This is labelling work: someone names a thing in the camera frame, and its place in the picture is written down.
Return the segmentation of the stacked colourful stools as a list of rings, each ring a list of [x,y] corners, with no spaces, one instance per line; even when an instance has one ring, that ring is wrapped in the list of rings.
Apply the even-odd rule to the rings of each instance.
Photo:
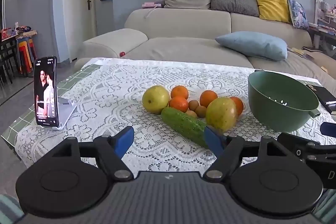
[[[19,72],[28,75],[34,70],[34,63],[37,59],[35,46],[32,37],[17,39]]]

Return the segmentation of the white phone stand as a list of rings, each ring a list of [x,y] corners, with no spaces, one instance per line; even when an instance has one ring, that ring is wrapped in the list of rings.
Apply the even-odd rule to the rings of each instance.
[[[58,97],[58,113],[59,113],[59,125],[53,126],[53,130],[62,130],[72,113],[75,111],[77,105],[73,100],[68,100],[62,97]]]

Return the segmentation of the yellow cushion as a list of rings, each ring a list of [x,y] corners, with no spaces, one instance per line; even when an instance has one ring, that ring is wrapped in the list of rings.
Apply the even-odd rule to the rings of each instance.
[[[287,0],[256,0],[259,18],[264,20],[290,23]]]

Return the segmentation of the brown kiwi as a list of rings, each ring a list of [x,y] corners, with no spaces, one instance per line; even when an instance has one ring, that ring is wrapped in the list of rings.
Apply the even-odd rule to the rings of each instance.
[[[199,106],[199,102],[197,100],[191,100],[189,102],[189,109],[191,111],[195,111],[197,109],[197,107]]]
[[[199,118],[205,118],[206,117],[206,111],[207,111],[207,108],[205,106],[202,106],[202,105],[199,105],[195,109],[195,113],[197,114],[197,116]]]
[[[191,117],[194,117],[194,118],[198,118],[197,114],[194,111],[192,111],[192,110],[187,110],[185,112],[185,114],[187,114],[187,115],[189,115]]]

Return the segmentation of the brown kiwi bottom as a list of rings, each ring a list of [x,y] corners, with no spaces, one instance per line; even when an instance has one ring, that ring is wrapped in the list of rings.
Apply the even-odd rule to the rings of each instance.
[[[194,111],[192,111],[192,110],[187,110],[185,112],[185,114],[187,114],[187,115],[189,115],[191,117],[194,117],[194,118],[198,118],[197,114]]]

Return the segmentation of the orange mandarin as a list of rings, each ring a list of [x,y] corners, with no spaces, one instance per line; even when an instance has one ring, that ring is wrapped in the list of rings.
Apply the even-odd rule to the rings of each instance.
[[[238,97],[231,97],[231,99],[234,101],[236,105],[236,112],[237,112],[237,116],[239,117],[244,110],[244,103]]]
[[[212,90],[204,91],[199,99],[199,104],[204,107],[208,107],[213,100],[217,99],[218,95]]]
[[[182,86],[182,85],[178,85],[175,86],[172,90],[171,90],[171,94],[170,94],[171,98],[174,97],[183,97],[184,99],[188,99],[189,97],[189,91],[187,90],[186,87]]]
[[[182,96],[175,96],[171,98],[169,106],[185,113],[189,108],[189,103],[186,98]]]

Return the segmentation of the cluttered side desk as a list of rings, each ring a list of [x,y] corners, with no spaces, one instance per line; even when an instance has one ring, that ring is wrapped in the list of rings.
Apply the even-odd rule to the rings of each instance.
[[[335,57],[335,5],[315,0],[314,21],[309,23],[313,47]]]

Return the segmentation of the blue patterned cushion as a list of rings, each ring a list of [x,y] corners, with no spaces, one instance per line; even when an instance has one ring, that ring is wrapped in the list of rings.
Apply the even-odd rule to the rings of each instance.
[[[308,30],[309,22],[303,6],[295,0],[287,0],[290,20],[294,28]]]

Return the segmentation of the beige sofa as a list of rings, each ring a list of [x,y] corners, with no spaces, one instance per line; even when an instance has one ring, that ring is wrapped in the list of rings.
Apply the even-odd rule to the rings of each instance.
[[[335,93],[335,66],[325,72],[317,61],[293,52],[289,52],[284,61],[248,57],[220,46],[215,40],[239,31],[275,36],[290,48],[311,46],[309,33],[288,23],[226,11],[139,9],[128,16],[123,28],[84,41],[75,69],[79,70],[94,57],[120,58],[124,53],[124,58],[131,60],[231,65],[290,73],[317,79]]]

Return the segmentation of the green cucumber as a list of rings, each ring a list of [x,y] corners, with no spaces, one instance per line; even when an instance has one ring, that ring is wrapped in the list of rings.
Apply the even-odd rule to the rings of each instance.
[[[172,107],[164,108],[161,112],[161,118],[165,124],[184,138],[208,148],[204,138],[205,122]]]

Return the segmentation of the green colander bowl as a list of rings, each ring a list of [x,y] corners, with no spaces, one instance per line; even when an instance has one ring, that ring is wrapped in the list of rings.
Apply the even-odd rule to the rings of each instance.
[[[254,117],[275,132],[293,132],[317,118],[317,96],[301,82],[274,72],[248,76],[248,102]]]

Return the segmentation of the brown kiwi top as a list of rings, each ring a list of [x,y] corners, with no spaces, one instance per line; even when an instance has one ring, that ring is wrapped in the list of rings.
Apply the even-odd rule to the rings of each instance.
[[[197,100],[191,100],[189,102],[189,109],[191,111],[195,111],[197,109],[197,107],[199,106],[199,102]]]

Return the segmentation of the light blue pillow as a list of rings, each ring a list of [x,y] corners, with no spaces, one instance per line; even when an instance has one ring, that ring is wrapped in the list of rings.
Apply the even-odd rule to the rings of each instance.
[[[283,39],[260,32],[232,32],[218,36],[215,41],[248,57],[274,61],[282,61],[288,57],[288,45]]]

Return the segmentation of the green grid table mat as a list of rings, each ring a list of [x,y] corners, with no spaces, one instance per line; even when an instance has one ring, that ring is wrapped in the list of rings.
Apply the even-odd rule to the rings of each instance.
[[[60,87],[56,86],[56,73],[38,71],[38,78],[34,79],[34,105],[31,106],[23,115],[19,116],[5,132],[1,138],[10,149],[14,149],[16,135],[24,127],[31,124],[36,119],[55,118],[57,112],[57,96],[70,90],[74,84],[86,78],[93,71],[98,69],[98,65],[88,65],[79,69],[73,75],[60,82]]]

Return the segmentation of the black dining table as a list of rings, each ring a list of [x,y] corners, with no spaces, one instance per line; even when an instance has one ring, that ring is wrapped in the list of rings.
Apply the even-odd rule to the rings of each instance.
[[[1,40],[1,62],[5,67],[6,76],[11,84],[13,83],[12,78],[15,77],[12,61],[14,62],[17,73],[19,73],[18,44],[16,36]]]

